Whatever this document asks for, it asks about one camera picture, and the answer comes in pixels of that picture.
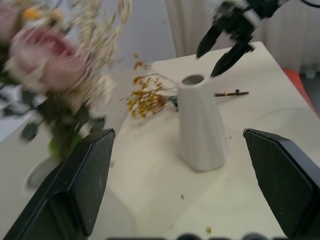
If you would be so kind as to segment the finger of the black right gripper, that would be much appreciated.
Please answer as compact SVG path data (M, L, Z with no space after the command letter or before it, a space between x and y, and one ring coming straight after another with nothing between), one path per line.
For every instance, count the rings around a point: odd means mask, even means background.
M197 51L196 57L199 59L207 52L209 52L213 46L216 44L218 37L221 35L223 30L219 25L213 24L208 32L205 34L203 39L200 41Z
M233 67L243 55L254 50L253 46L249 43L241 41L236 42L235 45L217 61L210 76L216 77L223 74Z

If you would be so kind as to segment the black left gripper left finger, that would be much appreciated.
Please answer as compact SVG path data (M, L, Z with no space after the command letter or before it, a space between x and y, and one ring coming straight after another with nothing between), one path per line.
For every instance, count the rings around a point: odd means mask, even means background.
M113 129L92 133L42 182L6 240L86 240L93 233L107 185Z

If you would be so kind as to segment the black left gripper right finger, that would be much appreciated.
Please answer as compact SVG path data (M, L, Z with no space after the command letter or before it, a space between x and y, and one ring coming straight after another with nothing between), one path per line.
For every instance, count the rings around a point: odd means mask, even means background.
M320 168L290 139L246 128L258 186L290 238L320 236Z

